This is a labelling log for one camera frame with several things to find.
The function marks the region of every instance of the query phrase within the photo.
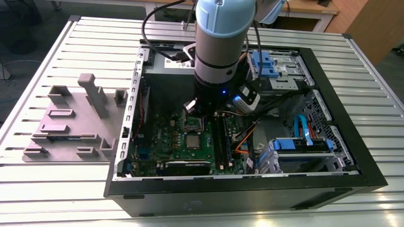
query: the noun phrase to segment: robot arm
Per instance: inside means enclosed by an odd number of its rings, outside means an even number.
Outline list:
[[[252,112],[260,95],[238,78],[236,70],[258,4],[270,15],[260,21],[274,22],[286,0],[199,0],[196,5],[195,99],[184,104],[188,114],[206,116],[232,98],[236,107]]]

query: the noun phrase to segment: metal table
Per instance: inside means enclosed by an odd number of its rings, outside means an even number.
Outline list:
[[[263,29],[268,45],[314,49],[322,67],[386,175],[388,186],[319,210],[131,219],[104,200],[107,163],[34,164],[23,149],[50,104],[52,85],[78,85],[94,73],[104,92],[128,88],[142,21],[83,17],[70,21],[0,129],[0,223],[55,226],[404,226],[404,108],[355,42],[339,34]],[[151,39],[194,40],[179,23],[150,22]],[[254,31],[250,41],[256,42]]]

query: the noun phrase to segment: floor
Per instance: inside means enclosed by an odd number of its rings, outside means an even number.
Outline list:
[[[62,11],[56,12],[48,1],[36,1],[36,5],[43,17],[43,23],[31,27],[38,41],[38,49],[31,54],[16,55],[11,54],[0,44],[0,59],[4,63],[16,60],[42,61],[71,15],[122,19],[143,19],[146,17],[144,8],[142,7],[64,2]],[[156,18],[160,21],[180,22],[187,18],[187,10],[178,9],[174,11],[171,9],[167,12],[159,12]],[[16,103],[16,100],[4,101],[16,99],[22,95],[38,67],[38,62],[19,62],[6,67],[14,75],[14,80],[10,83],[0,80],[0,126]],[[391,52],[376,68],[399,98],[404,101],[404,56],[398,56],[395,52]]]

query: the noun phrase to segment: black ram slot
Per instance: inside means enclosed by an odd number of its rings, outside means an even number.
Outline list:
[[[226,153],[226,165],[228,165],[232,162],[232,150],[231,150],[232,142],[230,140],[231,135],[230,135],[228,130],[227,130],[226,117],[220,117],[220,121],[223,122],[223,131],[224,131],[224,134],[226,134],[226,136],[224,136],[224,140],[226,140],[224,153]]]
[[[218,116],[211,121],[215,147],[216,168],[223,169],[231,161],[231,142],[227,134],[226,119]]]

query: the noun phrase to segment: green circuit board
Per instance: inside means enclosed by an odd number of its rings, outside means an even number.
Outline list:
[[[200,159],[215,162],[214,141],[211,124],[199,118],[187,117],[187,124],[199,127],[202,121],[202,132],[183,130],[183,113],[171,116],[155,116],[154,138],[151,145],[151,159],[184,160]],[[187,145],[187,139],[192,137],[199,140],[199,147]]]
[[[228,134],[232,135],[238,132],[236,118],[230,116],[226,123]],[[142,176],[159,176],[159,165],[166,161],[176,160],[211,162],[211,175],[243,172],[242,159],[234,160],[232,168],[216,168],[211,122],[186,116],[183,112],[154,116],[152,144],[148,153],[151,162],[138,164],[138,173],[140,173],[138,175]]]

